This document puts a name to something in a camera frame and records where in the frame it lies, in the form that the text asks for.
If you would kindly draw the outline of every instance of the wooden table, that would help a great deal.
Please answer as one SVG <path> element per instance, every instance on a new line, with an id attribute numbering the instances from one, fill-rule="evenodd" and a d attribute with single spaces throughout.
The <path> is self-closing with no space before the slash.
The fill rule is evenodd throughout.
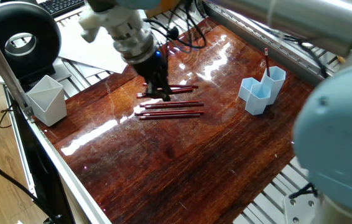
<path id="1" fill-rule="evenodd" d="M 207 47 L 171 49 L 169 83 L 199 85 L 172 100 L 204 102 L 202 117 L 139 121 L 139 104 L 159 100 L 136 99 L 144 79 L 128 67 L 68 99 L 56 125 L 36 121 L 112 223 L 231 223 L 294 156 L 312 87 L 288 72 L 274 105 L 250 115 L 239 86 L 261 79 L 263 53 L 210 19 L 200 27 Z"/>

